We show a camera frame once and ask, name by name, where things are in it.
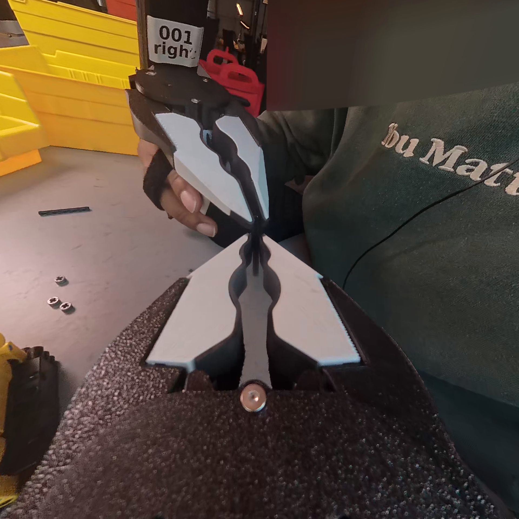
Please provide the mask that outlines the person's right hand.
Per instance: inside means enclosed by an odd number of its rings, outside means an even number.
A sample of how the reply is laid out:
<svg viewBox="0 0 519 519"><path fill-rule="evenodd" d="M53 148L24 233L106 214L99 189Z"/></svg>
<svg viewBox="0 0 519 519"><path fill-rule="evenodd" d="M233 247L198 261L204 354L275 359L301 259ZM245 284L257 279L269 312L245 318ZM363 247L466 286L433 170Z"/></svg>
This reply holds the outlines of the person's right hand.
<svg viewBox="0 0 519 519"><path fill-rule="evenodd" d="M160 148L140 139L138 156L144 168L143 191L154 206L170 219L214 238L217 224L202 213L201 194L172 168Z"/></svg>

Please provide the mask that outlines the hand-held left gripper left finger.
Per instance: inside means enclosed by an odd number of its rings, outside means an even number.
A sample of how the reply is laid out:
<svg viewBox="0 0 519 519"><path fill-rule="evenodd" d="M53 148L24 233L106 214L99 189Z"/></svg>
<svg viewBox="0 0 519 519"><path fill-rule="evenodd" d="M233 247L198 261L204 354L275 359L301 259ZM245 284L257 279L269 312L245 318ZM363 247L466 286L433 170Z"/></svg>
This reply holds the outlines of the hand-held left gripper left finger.
<svg viewBox="0 0 519 519"><path fill-rule="evenodd" d="M239 297L247 287L250 236L243 235L193 271L146 359L186 371L241 371Z"/></svg>

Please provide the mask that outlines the yellow lego model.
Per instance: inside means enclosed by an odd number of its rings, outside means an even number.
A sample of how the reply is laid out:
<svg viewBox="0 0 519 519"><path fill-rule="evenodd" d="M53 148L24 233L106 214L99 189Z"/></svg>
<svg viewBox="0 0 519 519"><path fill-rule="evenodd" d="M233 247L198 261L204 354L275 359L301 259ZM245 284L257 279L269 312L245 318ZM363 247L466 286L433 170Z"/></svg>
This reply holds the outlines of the yellow lego model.
<svg viewBox="0 0 519 519"><path fill-rule="evenodd" d="M58 364L43 347L1 335L1 509L42 461L60 421Z"/></svg>

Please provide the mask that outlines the red plastic bin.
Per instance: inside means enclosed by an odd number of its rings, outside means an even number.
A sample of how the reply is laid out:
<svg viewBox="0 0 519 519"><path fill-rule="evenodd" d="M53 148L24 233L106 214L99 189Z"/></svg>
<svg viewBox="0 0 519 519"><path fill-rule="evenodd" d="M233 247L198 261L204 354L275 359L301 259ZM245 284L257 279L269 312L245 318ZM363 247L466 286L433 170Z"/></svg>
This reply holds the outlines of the red plastic bin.
<svg viewBox="0 0 519 519"><path fill-rule="evenodd" d="M219 83L231 94L249 102L245 109L253 116L260 114L265 85L256 73L237 63L223 64L217 76Z"/></svg>
<svg viewBox="0 0 519 519"><path fill-rule="evenodd" d="M209 77L219 82L219 76L222 68L227 64L240 65L236 56L229 52L229 48L225 50L212 49L207 58L200 59L198 65L209 75Z"/></svg>

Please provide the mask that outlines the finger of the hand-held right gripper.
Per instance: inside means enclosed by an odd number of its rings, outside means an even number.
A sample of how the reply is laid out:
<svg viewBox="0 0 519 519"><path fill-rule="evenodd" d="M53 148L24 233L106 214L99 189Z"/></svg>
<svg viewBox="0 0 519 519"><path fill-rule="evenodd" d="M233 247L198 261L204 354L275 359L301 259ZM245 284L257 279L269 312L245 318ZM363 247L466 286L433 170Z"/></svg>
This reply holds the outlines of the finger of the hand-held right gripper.
<svg viewBox="0 0 519 519"><path fill-rule="evenodd" d="M269 194L261 146L238 116L215 122L215 151L237 180L251 219L269 219Z"/></svg>
<svg viewBox="0 0 519 519"><path fill-rule="evenodd" d="M226 215L233 213L245 223L253 223L237 179L227 173L218 154L206 145L199 123L178 113L158 113L155 118L175 148L176 172Z"/></svg>

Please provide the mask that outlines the person's right forearm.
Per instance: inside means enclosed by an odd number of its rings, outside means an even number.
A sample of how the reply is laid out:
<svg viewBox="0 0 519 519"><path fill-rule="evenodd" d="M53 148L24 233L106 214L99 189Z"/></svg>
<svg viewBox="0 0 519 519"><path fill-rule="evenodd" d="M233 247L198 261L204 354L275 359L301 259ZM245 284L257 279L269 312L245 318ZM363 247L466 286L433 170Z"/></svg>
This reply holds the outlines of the person's right forearm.
<svg viewBox="0 0 519 519"><path fill-rule="evenodd" d="M270 202L266 235L276 242L304 231L302 197L333 156L348 109L264 111L257 118Z"/></svg>

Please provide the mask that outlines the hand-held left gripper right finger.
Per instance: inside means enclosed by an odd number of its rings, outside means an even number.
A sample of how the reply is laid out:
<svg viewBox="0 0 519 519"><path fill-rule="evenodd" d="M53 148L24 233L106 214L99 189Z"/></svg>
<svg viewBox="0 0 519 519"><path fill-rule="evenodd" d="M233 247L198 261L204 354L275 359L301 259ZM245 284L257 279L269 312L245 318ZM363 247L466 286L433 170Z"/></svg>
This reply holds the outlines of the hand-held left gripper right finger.
<svg viewBox="0 0 519 519"><path fill-rule="evenodd" d="M263 237L264 280L273 280L275 337L320 367L359 364L361 356L322 283L322 276L269 237Z"/></svg>

